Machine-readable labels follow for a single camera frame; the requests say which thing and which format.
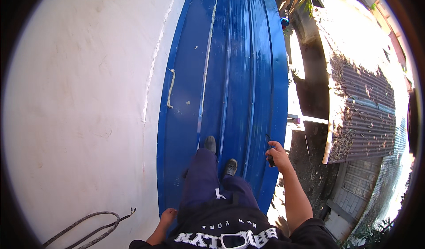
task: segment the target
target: navy pants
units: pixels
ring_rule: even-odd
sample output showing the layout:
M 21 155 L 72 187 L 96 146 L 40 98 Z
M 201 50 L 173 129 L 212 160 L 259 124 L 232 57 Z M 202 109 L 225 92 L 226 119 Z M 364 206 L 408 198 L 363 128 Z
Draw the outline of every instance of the navy pants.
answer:
M 222 180 L 222 185 L 224 190 L 219 191 L 220 195 L 231 200 L 233 193 L 237 193 L 241 206 L 258 209 L 252 189 L 243 178 L 226 175 Z M 180 209 L 195 207 L 211 199 L 216 199 L 216 188 L 220 188 L 217 176 L 217 156 L 206 148 L 200 148 L 192 157 L 186 174 Z

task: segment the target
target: rusty metal roof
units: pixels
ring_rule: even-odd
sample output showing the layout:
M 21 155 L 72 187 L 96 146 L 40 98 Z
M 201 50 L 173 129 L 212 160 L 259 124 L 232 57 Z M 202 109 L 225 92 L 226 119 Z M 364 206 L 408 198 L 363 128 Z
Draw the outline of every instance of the rusty metal roof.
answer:
M 367 71 L 342 58 L 343 61 L 340 56 L 334 56 L 331 60 L 332 77 L 340 96 L 344 96 L 345 106 L 340 118 L 334 119 L 329 163 L 393 154 L 394 90 L 379 67 L 376 71 Z

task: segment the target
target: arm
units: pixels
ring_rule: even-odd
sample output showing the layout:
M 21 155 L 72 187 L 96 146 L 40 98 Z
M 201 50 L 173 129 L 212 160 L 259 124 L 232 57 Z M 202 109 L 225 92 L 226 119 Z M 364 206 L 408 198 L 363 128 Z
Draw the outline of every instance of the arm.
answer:
M 167 230 L 176 218 L 177 210 L 169 208 L 166 209 L 159 220 L 159 224 L 156 227 L 153 234 L 146 240 L 150 245 L 157 245 L 165 241 L 167 236 Z
M 275 147 L 266 151 L 266 155 L 273 156 L 274 163 L 284 176 L 286 221 L 292 234 L 304 221 L 313 217 L 313 211 L 282 145 L 276 141 L 270 141 L 269 145 Z

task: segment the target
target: blue corrugated metal roof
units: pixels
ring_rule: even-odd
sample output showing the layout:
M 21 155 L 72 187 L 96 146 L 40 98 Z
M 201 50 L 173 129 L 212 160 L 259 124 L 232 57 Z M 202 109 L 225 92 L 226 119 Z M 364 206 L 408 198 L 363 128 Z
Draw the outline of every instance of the blue corrugated metal roof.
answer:
M 182 171 L 206 136 L 217 140 L 218 172 L 229 158 L 266 213 L 278 171 L 265 134 L 284 143 L 288 78 L 274 0 L 186 0 L 171 46 L 158 124 L 159 212 L 178 208 Z M 167 107 L 168 91 L 175 80 Z

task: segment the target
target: person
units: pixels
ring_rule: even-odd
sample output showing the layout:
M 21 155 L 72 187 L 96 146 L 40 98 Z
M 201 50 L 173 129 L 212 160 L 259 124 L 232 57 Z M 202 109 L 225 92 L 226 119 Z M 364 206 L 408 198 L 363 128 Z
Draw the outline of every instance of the person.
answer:
M 281 144 L 270 141 L 266 156 L 273 156 L 285 185 L 285 207 L 290 237 L 285 237 L 258 209 L 249 184 L 234 176 L 237 161 L 230 159 L 224 169 L 222 186 L 217 176 L 215 139 L 209 136 L 199 148 L 185 178 L 179 211 L 165 210 L 153 234 L 146 240 L 134 240 L 129 249 L 157 248 L 338 248 L 323 221 L 313 218 L 305 195 L 288 155 Z M 166 233 L 177 216 L 177 227 Z

